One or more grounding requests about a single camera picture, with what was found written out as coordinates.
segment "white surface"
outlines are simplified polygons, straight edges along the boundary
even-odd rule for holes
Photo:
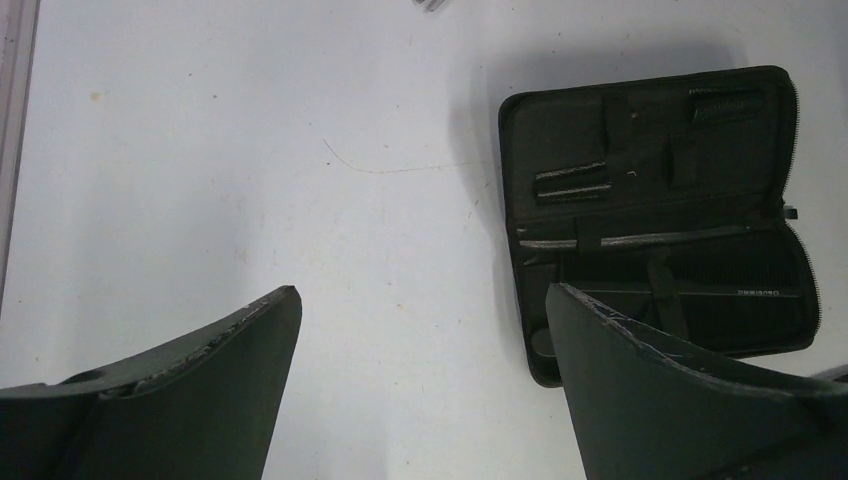
[[[786,197],[824,327],[756,363],[812,374],[848,363],[846,21],[844,0],[451,0],[436,15],[44,0],[0,384],[62,380],[294,284],[303,328],[267,478],[581,478],[563,392],[525,365],[497,106],[787,68],[803,123]]]

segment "small tool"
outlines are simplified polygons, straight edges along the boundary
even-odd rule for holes
[[[417,5],[421,5],[422,3],[425,3],[427,0],[414,0],[414,1]],[[425,9],[425,11],[435,12],[436,9],[439,8],[443,3],[445,3],[445,0],[431,0],[430,4],[427,5],[427,8]]]
[[[539,204],[604,200],[612,190],[604,161],[537,173],[534,186]]]
[[[645,235],[629,235],[626,237],[610,237],[601,239],[602,248],[635,248],[654,245],[669,245],[673,243],[710,240],[713,238],[740,235],[751,231],[751,227],[727,226],[691,232],[649,233]],[[568,251],[577,250],[577,240],[521,240],[518,244],[534,250]]]
[[[615,293],[625,295],[651,295],[651,286],[647,283],[631,282],[569,282],[572,287],[589,295]],[[768,297],[801,298],[801,289],[795,287],[736,287],[704,285],[696,282],[678,280],[677,294],[680,296],[709,297]]]

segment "open tool case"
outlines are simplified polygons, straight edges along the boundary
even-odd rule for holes
[[[731,357],[808,347],[818,291],[783,201],[797,125],[777,67],[509,98],[506,223],[537,382],[561,384],[552,283]]]

